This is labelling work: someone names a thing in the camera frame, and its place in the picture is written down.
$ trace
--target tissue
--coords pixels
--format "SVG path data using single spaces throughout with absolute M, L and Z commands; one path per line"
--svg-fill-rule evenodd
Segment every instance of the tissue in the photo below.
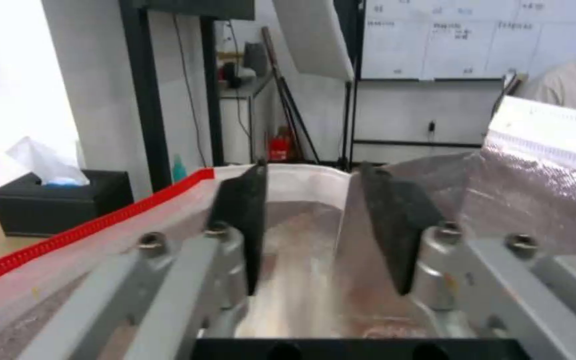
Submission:
M 41 179 L 41 185 L 77 186 L 90 184 L 90 180 L 77 167 L 64 163 L 48 146 L 24 137 L 6 154 Z

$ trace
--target tissue box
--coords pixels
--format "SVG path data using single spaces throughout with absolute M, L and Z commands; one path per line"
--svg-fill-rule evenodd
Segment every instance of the tissue box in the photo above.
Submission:
M 83 173 L 90 185 L 42 186 L 28 173 L 0 187 L 0 225 L 7 237 L 51 237 L 133 203 L 128 173 Z

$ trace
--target red stripe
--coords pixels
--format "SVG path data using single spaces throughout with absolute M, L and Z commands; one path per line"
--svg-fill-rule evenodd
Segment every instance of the red stripe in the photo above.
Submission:
M 128 205 L 123 209 L 119 209 L 100 218 L 83 223 L 82 225 L 71 228 L 71 230 L 57 234 L 50 239 L 43 240 L 19 251 L 10 253 L 9 255 L 0 258 L 0 276 L 19 268 L 23 264 L 30 262 L 30 260 L 34 260 L 42 255 L 64 248 L 65 246 L 69 246 L 70 244 L 98 233 L 105 228 L 153 209 L 154 207 L 185 193 L 202 180 L 210 180 L 214 178 L 215 171 L 212 168 L 201 169 L 180 182 L 153 194 L 153 196 L 150 196 L 149 198 L 145 198 L 139 202 L 133 203 L 132 205 Z

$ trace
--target red fire extinguisher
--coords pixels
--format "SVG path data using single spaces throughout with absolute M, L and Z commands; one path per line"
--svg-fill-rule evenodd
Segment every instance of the red fire extinguisher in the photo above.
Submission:
M 271 162 L 286 162 L 291 157 L 292 141 L 290 131 L 286 126 L 281 126 L 275 136 L 270 141 L 270 154 L 268 158 Z

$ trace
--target white shirt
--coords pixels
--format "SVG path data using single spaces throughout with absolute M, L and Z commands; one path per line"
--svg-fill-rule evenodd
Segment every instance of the white shirt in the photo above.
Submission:
M 519 89 L 517 95 L 528 100 L 576 109 L 576 60 L 528 82 Z

